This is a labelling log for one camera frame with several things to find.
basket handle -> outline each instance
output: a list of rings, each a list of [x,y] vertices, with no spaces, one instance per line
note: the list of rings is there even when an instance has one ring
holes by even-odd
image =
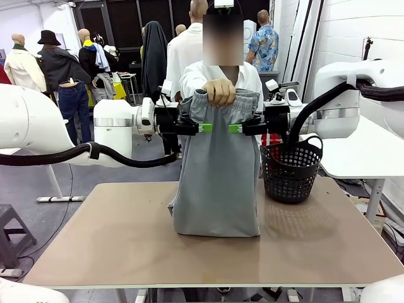
[[[324,143],[323,143],[323,140],[322,140],[319,136],[316,136],[316,135],[311,136],[311,137],[307,138],[305,141],[308,142],[308,143],[310,143],[310,140],[311,140],[311,139],[318,139],[318,140],[320,141],[320,143],[321,143],[321,148],[320,148],[320,150],[323,150]]]

blue floral shirt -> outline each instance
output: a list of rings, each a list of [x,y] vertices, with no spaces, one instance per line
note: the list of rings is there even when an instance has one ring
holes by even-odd
[[[278,57],[279,35],[271,25],[264,25],[251,38],[248,48],[256,53],[252,65],[257,71],[272,71]]]

gray stool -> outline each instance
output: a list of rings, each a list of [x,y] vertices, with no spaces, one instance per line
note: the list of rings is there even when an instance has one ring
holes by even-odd
[[[21,229],[6,229],[6,225],[15,219],[21,225]],[[9,235],[25,234],[17,244],[10,241]],[[20,216],[9,205],[0,205],[0,260],[6,268],[15,268],[18,266],[18,254],[20,251],[32,241],[33,245],[37,244],[37,240],[33,237],[27,226],[21,220]]]

plastic laundry basket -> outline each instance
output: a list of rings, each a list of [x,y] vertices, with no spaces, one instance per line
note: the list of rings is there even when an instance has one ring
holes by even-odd
[[[321,148],[309,143],[319,140]],[[296,142],[261,146],[266,194],[283,203],[300,203],[309,197],[323,157],[318,136]]]

black bucket hat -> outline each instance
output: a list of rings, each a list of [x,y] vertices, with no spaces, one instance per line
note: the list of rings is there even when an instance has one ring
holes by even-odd
[[[56,35],[51,30],[42,30],[40,33],[40,40],[38,44],[49,44],[59,46],[60,42],[57,41]]]

